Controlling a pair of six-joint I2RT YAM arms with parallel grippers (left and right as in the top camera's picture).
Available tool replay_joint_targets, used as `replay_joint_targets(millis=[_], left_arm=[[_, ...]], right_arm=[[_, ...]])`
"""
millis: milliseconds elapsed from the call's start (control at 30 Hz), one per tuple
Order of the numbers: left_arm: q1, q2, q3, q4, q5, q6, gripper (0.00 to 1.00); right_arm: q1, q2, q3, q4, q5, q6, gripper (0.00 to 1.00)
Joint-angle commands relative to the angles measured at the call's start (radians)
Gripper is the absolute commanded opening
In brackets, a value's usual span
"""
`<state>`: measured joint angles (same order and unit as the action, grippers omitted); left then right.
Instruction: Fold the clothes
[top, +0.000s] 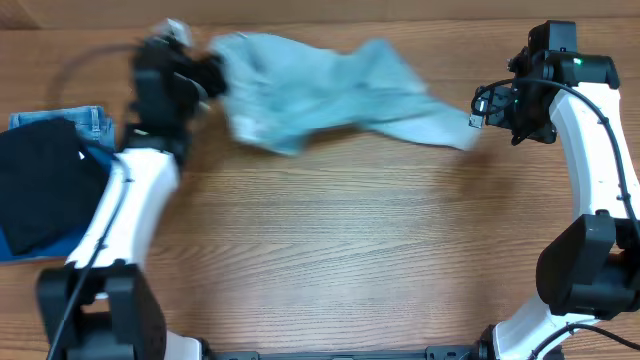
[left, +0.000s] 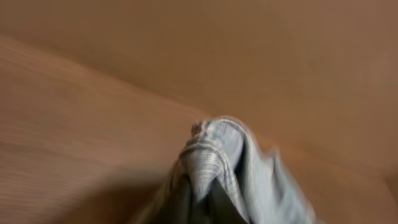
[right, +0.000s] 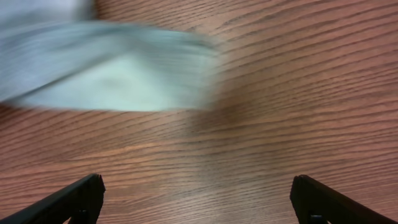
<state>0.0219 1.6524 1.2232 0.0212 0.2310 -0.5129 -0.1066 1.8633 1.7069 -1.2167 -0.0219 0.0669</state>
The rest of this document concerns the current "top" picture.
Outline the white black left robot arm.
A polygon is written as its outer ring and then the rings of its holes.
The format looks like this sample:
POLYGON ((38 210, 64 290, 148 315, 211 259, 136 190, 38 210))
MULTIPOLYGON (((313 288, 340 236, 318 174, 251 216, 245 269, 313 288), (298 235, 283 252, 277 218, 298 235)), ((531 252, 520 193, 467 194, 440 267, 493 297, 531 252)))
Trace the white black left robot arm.
POLYGON ((106 189, 64 266, 36 293, 50 359, 211 359, 209 344, 167 328, 143 265, 191 146, 189 122, 227 85, 221 59, 191 58, 186 35, 152 35, 132 58, 135 123, 125 127, 106 189))

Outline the light blue denim shorts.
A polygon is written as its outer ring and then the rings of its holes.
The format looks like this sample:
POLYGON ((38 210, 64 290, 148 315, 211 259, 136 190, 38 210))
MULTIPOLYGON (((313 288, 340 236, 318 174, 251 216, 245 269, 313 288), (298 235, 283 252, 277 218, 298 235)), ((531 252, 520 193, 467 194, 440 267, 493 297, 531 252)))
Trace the light blue denim shorts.
POLYGON ((480 135, 385 39, 340 54, 267 33, 231 33, 209 49, 223 60, 222 105, 233 138, 245 145, 292 156, 312 134, 352 126, 470 150, 480 135))

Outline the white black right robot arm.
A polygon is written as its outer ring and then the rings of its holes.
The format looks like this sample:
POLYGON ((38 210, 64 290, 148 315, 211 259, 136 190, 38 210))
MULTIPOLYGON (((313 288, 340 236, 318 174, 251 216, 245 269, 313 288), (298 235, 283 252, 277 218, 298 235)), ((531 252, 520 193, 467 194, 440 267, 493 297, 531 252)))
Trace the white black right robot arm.
POLYGON ((572 223, 540 254, 535 295, 488 327, 462 359, 559 359, 580 330, 639 308, 639 181, 620 119, 613 60, 577 48, 577 27, 549 20, 532 28, 508 64, 510 77, 479 87, 472 127, 560 142, 573 198, 572 223))

